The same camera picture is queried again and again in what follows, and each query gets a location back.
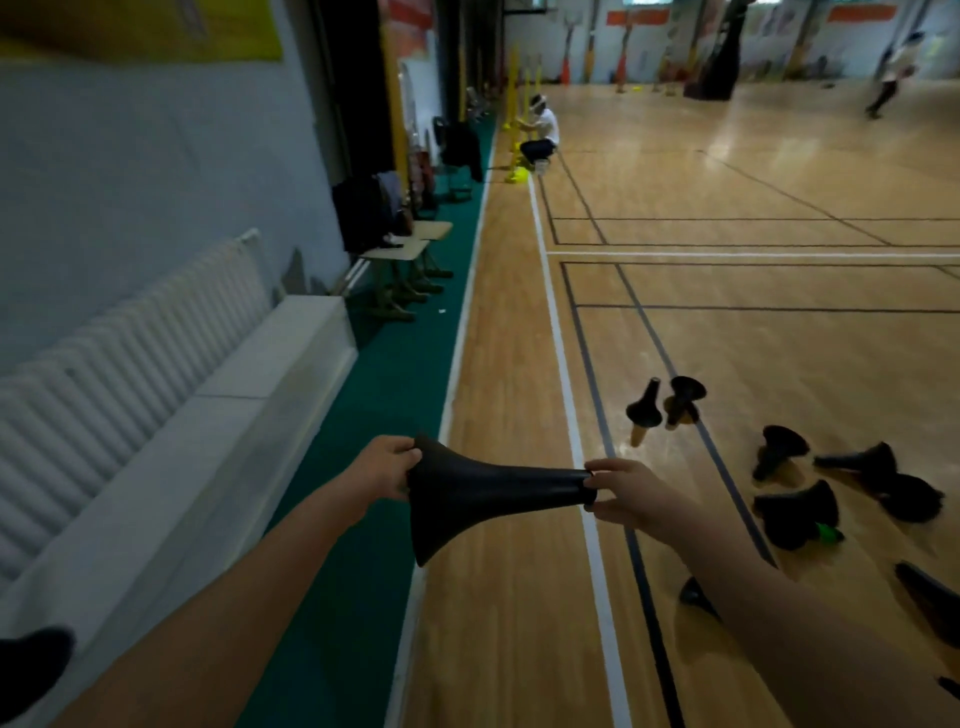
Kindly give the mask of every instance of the green floor strip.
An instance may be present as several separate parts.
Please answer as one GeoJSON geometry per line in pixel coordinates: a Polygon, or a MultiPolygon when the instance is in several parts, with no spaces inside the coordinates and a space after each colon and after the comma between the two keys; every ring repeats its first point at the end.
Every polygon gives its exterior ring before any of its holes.
{"type": "MultiPolygon", "coordinates": [[[[487,160],[495,124],[478,127],[487,160]]],[[[483,188],[441,205],[453,232],[430,250],[455,277],[412,304],[413,324],[371,322],[351,303],[360,356],[276,509],[271,526],[345,468],[377,434],[438,434],[483,188]]],[[[380,502],[333,548],[290,624],[240,728],[382,728],[406,609],[409,508],[380,502]]]]}

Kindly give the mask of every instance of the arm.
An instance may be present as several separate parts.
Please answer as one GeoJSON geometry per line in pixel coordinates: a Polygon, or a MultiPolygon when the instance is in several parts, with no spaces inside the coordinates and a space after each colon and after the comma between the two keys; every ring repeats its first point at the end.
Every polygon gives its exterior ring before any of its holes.
{"type": "Polygon", "coordinates": [[[640,463],[594,460],[587,481],[615,499],[602,521],[639,528],[673,547],[724,626],[797,728],[947,728],[960,701],[873,632],[843,619],[763,561],[742,529],[728,529],[640,463]]]}
{"type": "Polygon", "coordinates": [[[232,726],[326,554],[380,497],[405,499],[420,451],[378,437],[243,559],[120,657],[54,722],[232,726]]]}

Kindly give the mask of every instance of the yellow cone base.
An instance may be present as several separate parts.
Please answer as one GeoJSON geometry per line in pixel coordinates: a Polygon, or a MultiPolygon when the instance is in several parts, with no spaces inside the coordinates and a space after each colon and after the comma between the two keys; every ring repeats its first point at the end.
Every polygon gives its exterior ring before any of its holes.
{"type": "Polygon", "coordinates": [[[526,167],[521,167],[518,165],[514,167],[509,175],[507,175],[507,182],[510,184],[522,184],[527,181],[529,176],[530,170],[526,167]]]}

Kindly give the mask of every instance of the black cone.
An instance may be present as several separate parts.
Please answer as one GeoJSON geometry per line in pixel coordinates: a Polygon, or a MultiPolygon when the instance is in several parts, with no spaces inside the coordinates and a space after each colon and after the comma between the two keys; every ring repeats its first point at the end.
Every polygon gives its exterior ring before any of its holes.
{"type": "Polygon", "coordinates": [[[943,508],[943,493],[921,478],[897,472],[897,457],[886,443],[849,455],[815,457],[813,464],[856,473],[860,484],[899,521],[926,523],[943,508]]]}
{"type": "Polygon", "coordinates": [[[806,440],[789,427],[767,425],[763,428],[766,446],[760,450],[754,469],[754,480],[766,480],[791,457],[803,457],[810,452],[806,440]]]}
{"type": "Polygon", "coordinates": [[[674,376],[670,379],[670,386],[673,388],[673,400],[666,413],[666,423],[670,426],[676,425],[684,412],[689,412],[694,422],[699,420],[700,416],[693,402],[707,396],[707,387],[692,376],[674,376]]]}
{"type": "Polygon", "coordinates": [[[882,479],[897,472],[897,457],[886,443],[878,443],[863,452],[846,455],[820,455],[813,458],[817,468],[850,471],[869,480],[882,479]]]}
{"type": "Polygon", "coordinates": [[[836,528],[840,522],[837,498],[825,480],[818,480],[806,490],[795,493],[757,496],[754,498],[754,508],[764,518],[768,515],[791,513],[831,528],[836,528]]]}
{"type": "Polygon", "coordinates": [[[643,397],[627,406],[627,417],[637,427],[656,427],[663,422],[663,415],[657,409],[657,394],[660,380],[653,377],[647,384],[643,397]]]}
{"type": "Polygon", "coordinates": [[[680,590],[680,601],[691,607],[700,607],[705,612],[720,619],[720,615],[713,609],[713,605],[710,604],[710,600],[707,599],[707,595],[701,589],[700,582],[692,576],[686,580],[684,587],[680,590]]]}
{"type": "Polygon", "coordinates": [[[936,518],[943,508],[944,494],[914,475],[895,473],[873,480],[861,476],[861,481],[883,509],[898,521],[926,523],[936,518]]]}
{"type": "Polygon", "coordinates": [[[423,459],[407,474],[410,530],[420,566],[454,536],[498,516],[588,505],[589,471],[521,468],[471,460],[418,435],[423,459]]]}
{"type": "Polygon", "coordinates": [[[73,656],[73,633],[46,627],[19,640],[0,640],[0,724],[26,713],[60,680],[73,656]]]}
{"type": "Polygon", "coordinates": [[[960,595],[905,561],[897,564],[895,572],[937,637],[960,647],[960,595]]]}
{"type": "Polygon", "coordinates": [[[763,532],[770,543],[793,551],[807,541],[821,538],[821,526],[827,526],[836,542],[843,534],[835,530],[840,522],[836,496],[825,480],[804,491],[754,498],[754,509],[763,518],[763,532]]]}

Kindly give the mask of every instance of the forearm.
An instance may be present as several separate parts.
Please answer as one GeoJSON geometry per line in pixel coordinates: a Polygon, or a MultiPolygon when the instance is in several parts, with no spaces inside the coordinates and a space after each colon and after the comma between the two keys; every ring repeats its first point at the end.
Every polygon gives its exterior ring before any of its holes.
{"type": "Polygon", "coordinates": [[[56,721],[232,726],[337,538],[363,516],[344,477],[151,631],[56,721]]]}
{"type": "Polygon", "coordinates": [[[960,701],[906,656],[690,512],[673,544],[798,728],[960,725],[960,701]]]}

